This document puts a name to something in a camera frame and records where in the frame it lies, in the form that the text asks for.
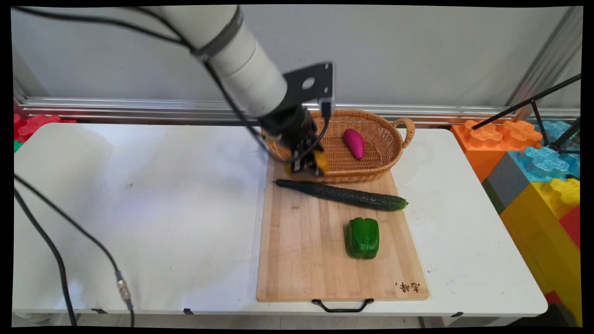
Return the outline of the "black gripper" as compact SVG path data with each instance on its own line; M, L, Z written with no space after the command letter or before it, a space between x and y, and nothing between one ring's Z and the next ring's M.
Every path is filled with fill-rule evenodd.
M273 112L259 118L265 141L277 142L291 150L289 175L325 175L325 150L318 139L317 126L303 106Z

